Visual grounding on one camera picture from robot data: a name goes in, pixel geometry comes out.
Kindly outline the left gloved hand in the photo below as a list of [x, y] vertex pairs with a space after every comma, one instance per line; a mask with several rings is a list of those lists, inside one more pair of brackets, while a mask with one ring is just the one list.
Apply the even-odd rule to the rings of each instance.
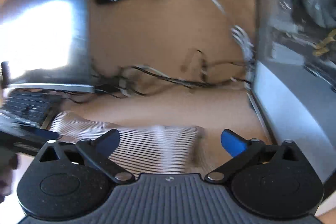
[[19, 160], [18, 155], [7, 149], [1, 147], [1, 163], [0, 163], [0, 203], [3, 203], [5, 198], [11, 195], [13, 173], [18, 169]]

